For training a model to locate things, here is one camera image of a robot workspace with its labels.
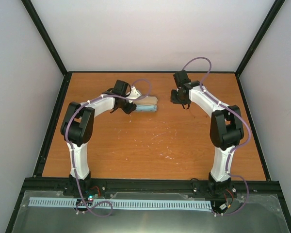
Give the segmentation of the light blue cleaning cloth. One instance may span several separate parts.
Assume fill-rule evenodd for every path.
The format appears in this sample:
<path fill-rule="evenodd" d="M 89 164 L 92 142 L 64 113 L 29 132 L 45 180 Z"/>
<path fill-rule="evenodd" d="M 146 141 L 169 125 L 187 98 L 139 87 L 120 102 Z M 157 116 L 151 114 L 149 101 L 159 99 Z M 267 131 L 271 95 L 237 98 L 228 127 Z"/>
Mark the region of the light blue cleaning cloth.
<path fill-rule="evenodd" d="M 136 112 L 156 112 L 157 105 L 136 105 Z"/>

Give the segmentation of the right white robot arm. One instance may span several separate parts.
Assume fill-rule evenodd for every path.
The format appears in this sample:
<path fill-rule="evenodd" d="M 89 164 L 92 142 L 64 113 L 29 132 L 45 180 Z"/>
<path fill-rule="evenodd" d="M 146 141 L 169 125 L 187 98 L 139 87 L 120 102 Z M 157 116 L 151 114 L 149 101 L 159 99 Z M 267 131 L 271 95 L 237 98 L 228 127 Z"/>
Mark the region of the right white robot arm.
<path fill-rule="evenodd" d="M 208 192 L 218 196 L 229 188 L 230 168 L 234 149 L 244 137 L 241 112 L 236 105 L 227 105 L 211 94 L 199 81 L 192 82 L 185 70 L 176 72 L 177 89 L 171 91 L 170 101 L 189 109 L 197 104 L 210 117 L 210 140 L 215 146 L 213 167 L 209 173 Z"/>

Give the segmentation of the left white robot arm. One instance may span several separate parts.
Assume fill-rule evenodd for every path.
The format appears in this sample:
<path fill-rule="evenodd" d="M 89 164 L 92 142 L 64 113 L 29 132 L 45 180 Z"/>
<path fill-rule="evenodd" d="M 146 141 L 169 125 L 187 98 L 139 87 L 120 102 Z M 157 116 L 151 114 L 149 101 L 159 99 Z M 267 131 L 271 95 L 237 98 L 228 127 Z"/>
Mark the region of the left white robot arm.
<path fill-rule="evenodd" d="M 83 103 L 71 102 L 65 113 L 61 135 L 67 143 L 71 171 L 69 178 L 75 181 L 74 189 L 80 195 L 87 195 L 91 190 L 90 169 L 87 161 L 87 146 L 92 137 L 95 117 L 117 109 L 130 114 L 136 110 L 134 100 L 141 97 L 135 86 L 117 80 L 114 87 L 108 89 L 95 99 Z"/>

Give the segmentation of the brown striped glasses case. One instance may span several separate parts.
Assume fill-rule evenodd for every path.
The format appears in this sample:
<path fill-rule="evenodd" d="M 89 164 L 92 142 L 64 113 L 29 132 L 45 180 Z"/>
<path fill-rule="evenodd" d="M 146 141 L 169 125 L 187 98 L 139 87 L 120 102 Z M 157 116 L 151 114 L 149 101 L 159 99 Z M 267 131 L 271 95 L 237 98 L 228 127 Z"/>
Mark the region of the brown striped glasses case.
<path fill-rule="evenodd" d="M 133 102 L 136 105 L 157 105 L 158 98 L 155 96 L 147 96 L 142 100 L 136 100 Z"/>

